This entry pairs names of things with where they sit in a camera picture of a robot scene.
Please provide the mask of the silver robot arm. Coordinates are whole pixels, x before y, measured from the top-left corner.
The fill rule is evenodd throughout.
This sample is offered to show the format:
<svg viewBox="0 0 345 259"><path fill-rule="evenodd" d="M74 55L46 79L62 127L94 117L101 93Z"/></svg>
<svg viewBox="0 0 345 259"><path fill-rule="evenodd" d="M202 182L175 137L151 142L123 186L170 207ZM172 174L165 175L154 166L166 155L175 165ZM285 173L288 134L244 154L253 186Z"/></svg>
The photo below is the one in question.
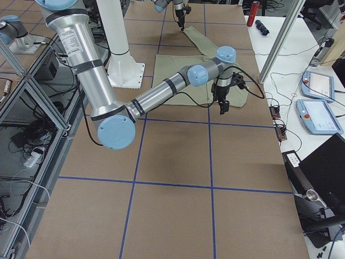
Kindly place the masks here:
<svg viewBox="0 0 345 259"><path fill-rule="evenodd" d="M120 150L135 138L136 120L193 85L199 87L213 80L215 96L223 111L229 108L226 96L232 83L224 79L236 63L232 47L219 47L211 59L181 68L156 87L128 103L119 101L113 87L134 83L143 75L144 64L130 55L123 13L119 1L98 1L97 6L109 43L111 58L103 65L89 28L89 15L83 1L39 1L48 28L61 40L92 107L91 119L104 147Z"/></svg>
<svg viewBox="0 0 345 259"><path fill-rule="evenodd" d="M185 17L191 12L191 7L188 4L185 4L183 0L155 0L154 8L157 12L161 13L166 7L173 2L173 19L181 29L185 29Z"/></svg>

